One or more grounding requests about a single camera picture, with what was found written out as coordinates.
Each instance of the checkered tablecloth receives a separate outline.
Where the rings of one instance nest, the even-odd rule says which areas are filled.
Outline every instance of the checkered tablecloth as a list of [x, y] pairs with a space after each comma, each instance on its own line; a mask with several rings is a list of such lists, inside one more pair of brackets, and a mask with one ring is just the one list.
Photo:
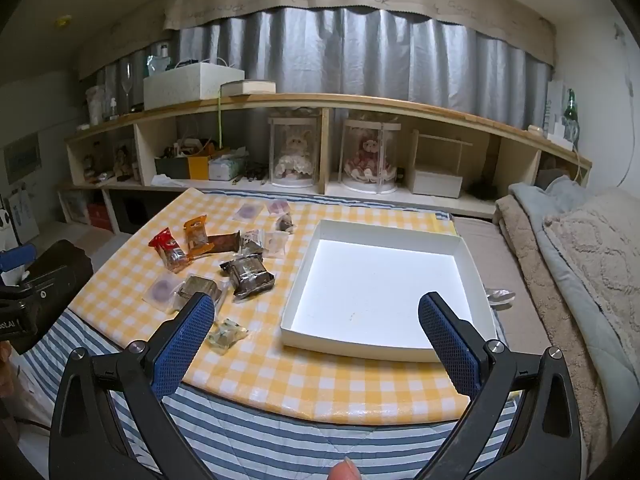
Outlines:
[[[272, 230], [275, 217], [266, 207], [251, 223], [233, 220], [246, 202], [260, 198], [203, 194], [188, 189], [133, 235], [91, 278], [70, 307], [120, 346], [148, 339], [168, 316], [142, 301], [162, 271], [149, 240], [169, 227], [185, 247], [185, 221], [207, 215], [207, 234], [251, 228]], [[380, 362], [284, 348], [280, 317], [298, 267], [318, 222], [333, 219], [455, 234], [453, 222], [433, 212], [290, 202], [295, 233], [283, 259], [265, 259], [276, 275], [273, 290], [244, 302], [229, 294], [219, 314], [240, 323], [250, 335], [226, 355], [204, 343], [184, 381], [213, 394], [262, 410], [335, 423], [405, 424], [458, 418], [468, 398], [459, 396], [440, 364]], [[196, 260], [181, 272], [225, 279], [219, 264], [230, 254]]]

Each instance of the green bottle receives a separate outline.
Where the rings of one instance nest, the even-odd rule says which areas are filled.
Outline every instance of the green bottle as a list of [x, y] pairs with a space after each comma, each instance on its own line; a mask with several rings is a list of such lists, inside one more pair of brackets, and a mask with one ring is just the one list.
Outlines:
[[578, 124], [578, 107], [575, 104], [575, 92], [572, 88], [569, 88], [569, 102], [562, 117], [562, 124], [564, 124], [564, 138], [570, 140], [574, 146], [578, 144], [580, 124]]

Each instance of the snack package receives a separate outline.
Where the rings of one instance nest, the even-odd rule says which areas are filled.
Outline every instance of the snack package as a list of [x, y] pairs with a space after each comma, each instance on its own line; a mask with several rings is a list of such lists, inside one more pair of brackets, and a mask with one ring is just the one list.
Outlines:
[[271, 290], [276, 282], [276, 277], [264, 268], [261, 254], [241, 256], [220, 264], [220, 268], [229, 275], [235, 289], [234, 296], [238, 300]]
[[267, 211], [269, 211], [270, 215], [283, 215], [284, 213], [288, 213], [290, 211], [289, 202], [282, 199], [271, 200], [267, 203]]
[[213, 300], [215, 313], [217, 315], [220, 305], [225, 301], [228, 287], [228, 281], [224, 281], [218, 285], [214, 280], [210, 280], [209, 278], [190, 274], [176, 292], [174, 310], [181, 310], [196, 292], [204, 292], [205, 294], [209, 294]]
[[200, 256], [213, 249], [213, 243], [209, 242], [204, 224], [207, 215], [196, 216], [184, 223], [184, 234], [187, 238], [189, 257]]
[[170, 314], [174, 311], [176, 292], [183, 283], [182, 278], [168, 270], [163, 270], [162, 274], [146, 290], [142, 299], [160, 312]]
[[249, 254], [262, 254], [264, 251], [262, 244], [262, 230], [253, 229], [245, 231], [240, 235], [240, 254], [248, 256]]
[[265, 258], [284, 258], [289, 234], [282, 231], [271, 231], [262, 234], [262, 245]]
[[228, 235], [208, 236], [213, 248], [207, 253], [239, 253], [240, 252], [240, 231]]
[[245, 203], [240, 206], [240, 209], [236, 211], [234, 215], [234, 220], [239, 220], [242, 222], [252, 222], [257, 218], [264, 208], [264, 204], [261, 203]]
[[249, 331], [235, 321], [225, 319], [222, 323], [213, 323], [214, 329], [207, 334], [207, 342], [217, 354], [224, 355], [236, 344], [249, 335]]
[[164, 266], [171, 272], [178, 273], [190, 263], [187, 255], [180, 248], [178, 242], [175, 241], [168, 227], [162, 229], [156, 236], [151, 238], [149, 247], [153, 247], [158, 251]]
[[291, 234], [293, 232], [293, 220], [291, 220], [290, 213], [285, 213], [276, 222], [276, 231], [284, 231]]

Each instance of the human hand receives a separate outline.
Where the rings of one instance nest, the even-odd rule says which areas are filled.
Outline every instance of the human hand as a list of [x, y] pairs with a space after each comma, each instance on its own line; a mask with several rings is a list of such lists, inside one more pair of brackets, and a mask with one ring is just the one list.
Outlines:
[[362, 480], [362, 476], [356, 465], [344, 457], [342, 462], [338, 462], [331, 468], [326, 480]]
[[0, 341], [0, 397], [9, 397], [14, 393], [14, 382], [9, 363], [11, 351], [11, 344], [8, 341]]

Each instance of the blue gripper pad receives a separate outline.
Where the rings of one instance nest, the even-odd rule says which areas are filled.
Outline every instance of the blue gripper pad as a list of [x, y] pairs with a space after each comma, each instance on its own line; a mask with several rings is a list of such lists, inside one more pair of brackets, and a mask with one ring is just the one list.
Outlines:
[[473, 400], [481, 389], [480, 365], [456, 329], [427, 294], [420, 298], [418, 320], [456, 391]]
[[36, 247], [26, 244], [15, 249], [0, 252], [0, 270], [7, 272], [21, 265], [30, 264], [36, 259]]
[[213, 301], [204, 294], [156, 359], [151, 389], [158, 399], [178, 389], [213, 320]]

